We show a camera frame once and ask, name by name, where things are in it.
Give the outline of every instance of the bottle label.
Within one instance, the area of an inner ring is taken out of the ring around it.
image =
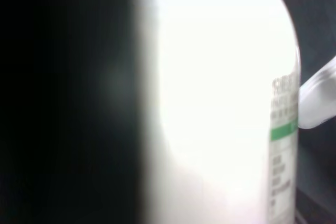
[[[298,143],[299,71],[272,82],[269,223],[293,224]]]

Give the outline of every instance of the white bottle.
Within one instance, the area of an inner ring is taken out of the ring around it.
[[[293,224],[299,55],[282,0],[137,0],[145,224]]]

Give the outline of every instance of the green stripe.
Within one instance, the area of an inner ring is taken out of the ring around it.
[[[289,134],[292,134],[298,128],[298,119],[271,130],[271,141],[279,140]]]

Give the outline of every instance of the bottle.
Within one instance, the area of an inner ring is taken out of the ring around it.
[[[282,0],[136,0],[145,224],[293,224],[300,76]]]

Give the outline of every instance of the dark background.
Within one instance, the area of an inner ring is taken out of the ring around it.
[[[336,55],[336,0],[284,1],[304,82]],[[2,3],[0,223],[136,223],[133,0]],[[336,212],[335,125],[300,131],[298,185],[329,212]],[[311,185],[312,162],[322,182]],[[321,187],[328,190],[315,192]]]

